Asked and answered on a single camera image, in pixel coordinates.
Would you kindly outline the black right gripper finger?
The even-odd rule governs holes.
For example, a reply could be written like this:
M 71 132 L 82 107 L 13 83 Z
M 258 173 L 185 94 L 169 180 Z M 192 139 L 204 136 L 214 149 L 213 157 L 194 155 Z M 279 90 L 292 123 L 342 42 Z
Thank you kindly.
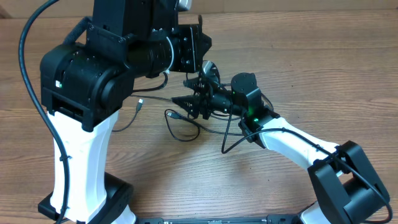
M 206 77 L 196 77 L 183 81 L 183 85 L 195 93 L 213 93 L 212 80 Z
M 172 102 L 184 109 L 193 118 L 200 114 L 201 97 L 198 95 L 187 95 L 173 97 Z

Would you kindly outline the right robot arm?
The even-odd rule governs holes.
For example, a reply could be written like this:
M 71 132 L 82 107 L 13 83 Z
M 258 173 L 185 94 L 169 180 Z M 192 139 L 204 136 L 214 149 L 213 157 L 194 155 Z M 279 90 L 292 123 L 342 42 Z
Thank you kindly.
M 190 116 L 208 119 L 215 111 L 237 116 L 243 140 L 278 152 L 306 170 L 316 202 L 302 210 L 299 223 L 372 223 L 381 208 L 387 218 L 393 211 L 387 189 L 362 147 L 318 139 L 301 131 L 265 103 L 265 96 L 253 73 L 235 75 L 227 90 L 216 75 L 199 75 L 185 80 L 193 95 L 172 98 Z

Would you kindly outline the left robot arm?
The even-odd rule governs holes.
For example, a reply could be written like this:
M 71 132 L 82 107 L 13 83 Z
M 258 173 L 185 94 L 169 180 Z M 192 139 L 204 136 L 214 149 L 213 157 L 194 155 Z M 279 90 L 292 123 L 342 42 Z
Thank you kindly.
M 38 205 L 52 220 L 136 223 L 131 184 L 105 171 L 119 110 L 139 77 L 199 71 L 211 39 L 178 22 L 190 1 L 96 0 L 40 63 L 41 101 L 60 137 L 55 185 Z

